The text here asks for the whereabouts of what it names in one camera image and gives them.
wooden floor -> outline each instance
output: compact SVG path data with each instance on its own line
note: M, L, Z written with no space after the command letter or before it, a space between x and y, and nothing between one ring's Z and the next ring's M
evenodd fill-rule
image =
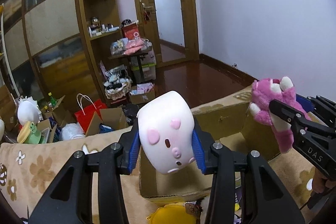
M251 84L222 68L211 67L205 61L188 61L156 69L156 96L175 90L191 108L220 99Z
M163 44L160 44L160 46L161 46L162 62L169 62L172 60L185 58L185 54L182 52L179 52L171 47L167 47L166 45Z

white bag handle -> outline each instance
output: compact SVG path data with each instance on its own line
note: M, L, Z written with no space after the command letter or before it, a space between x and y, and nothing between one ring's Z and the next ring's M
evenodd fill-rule
M78 101L78 96L79 95L82 96L80 102ZM76 96L76 98L77 98L77 103L78 103L79 107L82 109L84 115L85 115L85 112L84 112L83 104L82 104L83 98L85 98L86 100L90 101L93 104L94 108L97 109L96 106L95 106L95 104L92 102L92 100L90 99L90 97L88 97L87 95L83 95L81 93L78 93L77 96Z

human hand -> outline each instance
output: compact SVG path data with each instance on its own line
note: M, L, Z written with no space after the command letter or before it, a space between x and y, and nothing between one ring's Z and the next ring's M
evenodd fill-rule
M336 186L335 181L327 180L327 178L319 171L315 170L312 188L315 193L323 193L325 187L332 189Z

strawberry bear plush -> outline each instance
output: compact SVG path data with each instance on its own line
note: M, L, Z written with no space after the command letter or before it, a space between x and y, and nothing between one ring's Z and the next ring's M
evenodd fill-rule
M301 111L306 119L310 120L310 118L296 101L295 88L289 77L285 76L281 80L266 78L261 81L254 81L252 84L252 102L249 106L250 112L255 121L272 127L280 152L286 153L292 148L293 132L289 123L269 111L268 106L273 99Z

red box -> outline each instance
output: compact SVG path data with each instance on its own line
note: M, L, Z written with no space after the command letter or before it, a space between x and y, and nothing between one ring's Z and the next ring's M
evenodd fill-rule
M124 37L128 38L128 40L133 40L136 37L140 38L139 28L136 22L122 27L122 31Z

